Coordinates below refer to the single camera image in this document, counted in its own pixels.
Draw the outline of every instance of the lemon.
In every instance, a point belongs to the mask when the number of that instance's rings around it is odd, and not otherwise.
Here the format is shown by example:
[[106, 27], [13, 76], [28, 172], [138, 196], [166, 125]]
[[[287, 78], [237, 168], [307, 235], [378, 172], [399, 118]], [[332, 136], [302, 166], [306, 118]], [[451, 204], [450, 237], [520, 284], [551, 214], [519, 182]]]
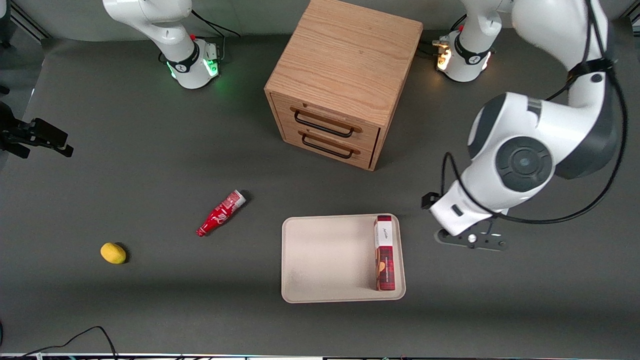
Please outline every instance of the lemon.
[[114, 243], [105, 243], [100, 248], [100, 255], [112, 264], [122, 264], [127, 259], [125, 250]]

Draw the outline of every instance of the plastic tray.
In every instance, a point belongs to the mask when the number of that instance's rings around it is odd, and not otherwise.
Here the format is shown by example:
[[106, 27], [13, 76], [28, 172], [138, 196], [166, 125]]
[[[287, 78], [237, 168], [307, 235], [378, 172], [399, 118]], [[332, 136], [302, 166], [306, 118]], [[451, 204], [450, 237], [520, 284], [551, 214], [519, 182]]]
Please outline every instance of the plastic tray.
[[[376, 290], [373, 224], [394, 223], [394, 291]], [[282, 298], [286, 302], [398, 300], [404, 296], [398, 219], [391, 214], [288, 218], [282, 224]]]

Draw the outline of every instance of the wooden cabinet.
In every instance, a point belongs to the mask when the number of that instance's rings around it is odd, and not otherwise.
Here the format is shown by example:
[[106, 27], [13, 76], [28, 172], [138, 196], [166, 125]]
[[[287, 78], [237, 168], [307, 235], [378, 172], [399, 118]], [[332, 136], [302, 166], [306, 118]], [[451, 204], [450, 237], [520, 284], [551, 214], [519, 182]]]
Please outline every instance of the wooden cabinet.
[[290, 144], [374, 170], [422, 23], [337, 0], [311, 0], [267, 85]]

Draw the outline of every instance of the drawer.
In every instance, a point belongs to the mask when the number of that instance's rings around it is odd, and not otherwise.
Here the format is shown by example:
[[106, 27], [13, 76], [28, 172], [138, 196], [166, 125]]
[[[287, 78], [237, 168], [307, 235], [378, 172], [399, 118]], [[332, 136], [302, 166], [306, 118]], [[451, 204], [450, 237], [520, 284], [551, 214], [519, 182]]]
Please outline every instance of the drawer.
[[313, 129], [323, 137], [346, 145], [355, 145], [364, 149], [374, 149], [379, 128], [356, 122], [345, 116], [321, 110], [298, 100], [271, 94], [280, 125], [282, 127], [302, 127]]
[[283, 127], [285, 141], [306, 150], [340, 160], [357, 167], [369, 168], [371, 150], [361, 149], [333, 141], [318, 133], [306, 131], [302, 127]]

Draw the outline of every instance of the drawer handle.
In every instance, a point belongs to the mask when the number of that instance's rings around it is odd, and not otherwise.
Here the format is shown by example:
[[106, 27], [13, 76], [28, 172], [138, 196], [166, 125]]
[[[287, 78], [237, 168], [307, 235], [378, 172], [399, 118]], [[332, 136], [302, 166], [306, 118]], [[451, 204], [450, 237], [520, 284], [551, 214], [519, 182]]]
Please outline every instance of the drawer handle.
[[299, 110], [296, 110], [296, 113], [293, 115], [293, 117], [294, 117], [294, 119], [296, 119], [296, 122], [297, 122], [297, 123], [299, 123], [299, 124], [303, 124], [303, 125], [306, 125], [306, 126], [313, 127], [314, 129], [318, 129], [318, 130], [324, 131], [325, 133], [330, 133], [330, 134], [332, 134], [332, 135], [339, 136], [339, 137], [341, 137], [341, 138], [348, 138], [348, 137], [350, 137], [351, 135], [353, 135], [353, 130], [355, 130], [355, 129], [352, 127], [352, 128], [351, 128], [351, 130], [349, 130], [349, 132], [348, 132], [348, 133], [341, 133], [340, 131], [332, 130], [332, 129], [329, 129], [328, 127], [324, 127], [324, 126], [316, 125], [316, 124], [313, 124], [313, 123], [311, 123], [311, 122], [309, 122], [309, 121], [304, 121], [304, 120], [302, 120], [302, 119], [298, 118], [298, 115], [300, 115], [300, 111], [299, 111]]
[[316, 150], [324, 151], [324, 152], [326, 152], [328, 154], [331, 154], [333, 156], [337, 156], [337, 157], [342, 158], [342, 159], [348, 159], [348, 158], [351, 157], [351, 155], [353, 155], [353, 151], [354, 150], [350, 150], [349, 154], [345, 155], [345, 154], [341, 154], [339, 152], [335, 152], [333, 150], [325, 149], [324, 147], [321, 147], [321, 146], [316, 145], [314, 143], [310, 143], [308, 141], [305, 141], [306, 138], [307, 138], [307, 134], [302, 134], [302, 143], [305, 144], [306, 146], [313, 147]]

